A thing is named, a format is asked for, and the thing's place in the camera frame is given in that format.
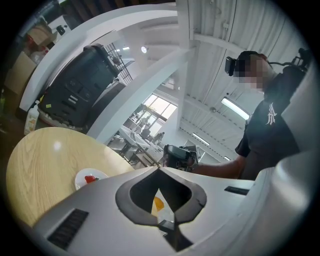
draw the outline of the white logo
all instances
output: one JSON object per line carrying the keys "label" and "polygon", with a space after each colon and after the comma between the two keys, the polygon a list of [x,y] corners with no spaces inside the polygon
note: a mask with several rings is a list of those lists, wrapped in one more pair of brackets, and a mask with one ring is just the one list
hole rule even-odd
{"label": "white logo", "polygon": [[277,114],[275,113],[273,102],[272,102],[269,106],[268,122],[266,123],[266,125],[272,125],[273,123],[276,123],[276,120],[275,120],[276,115]]}

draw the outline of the sleeve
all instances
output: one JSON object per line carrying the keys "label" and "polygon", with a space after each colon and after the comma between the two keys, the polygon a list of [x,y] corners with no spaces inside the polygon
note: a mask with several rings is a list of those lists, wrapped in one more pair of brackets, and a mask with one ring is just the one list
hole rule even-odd
{"label": "sleeve", "polygon": [[242,157],[247,157],[250,153],[250,149],[249,149],[249,143],[248,143],[248,138],[247,138],[247,134],[246,134],[246,130],[244,129],[244,134],[242,137],[242,140],[240,141],[239,145],[235,148],[235,152],[242,156]]}

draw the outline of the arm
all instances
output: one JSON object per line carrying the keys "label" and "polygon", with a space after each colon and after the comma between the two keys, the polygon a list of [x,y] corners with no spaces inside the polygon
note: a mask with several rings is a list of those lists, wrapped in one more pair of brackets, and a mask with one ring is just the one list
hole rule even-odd
{"label": "arm", "polygon": [[206,165],[198,163],[192,173],[212,176],[225,179],[237,179],[243,171],[246,163],[246,158],[238,155],[235,160],[217,165]]}

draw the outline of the red food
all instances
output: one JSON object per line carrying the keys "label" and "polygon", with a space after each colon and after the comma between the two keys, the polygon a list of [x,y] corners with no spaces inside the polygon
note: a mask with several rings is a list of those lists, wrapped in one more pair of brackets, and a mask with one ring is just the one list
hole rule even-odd
{"label": "red food", "polygon": [[86,183],[91,183],[91,182],[95,182],[96,181],[96,177],[92,176],[92,175],[85,176],[84,179],[85,179]]}

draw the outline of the headset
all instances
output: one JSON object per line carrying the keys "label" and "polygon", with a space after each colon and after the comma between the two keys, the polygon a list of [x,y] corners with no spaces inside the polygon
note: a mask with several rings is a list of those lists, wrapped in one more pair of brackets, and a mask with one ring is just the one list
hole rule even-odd
{"label": "headset", "polygon": [[[256,51],[247,51],[246,53],[247,53],[246,54],[247,56],[259,55]],[[309,66],[312,59],[312,52],[309,49],[305,50],[303,48],[300,48],[298,53],[300,54],[300,57],[298,56],[294,57],[294,59],[291,62],[285,62],[285,63],[268,62],[268,63],[270,65],[276,64],[280,66],[292,66],[306,73],[308,71],[307,67]],[[239,58],[235,59],[230,56],[226,57],[224,71],[228,74],[228,76],[232,77],[234,75],[236,65],[240,65]]]}

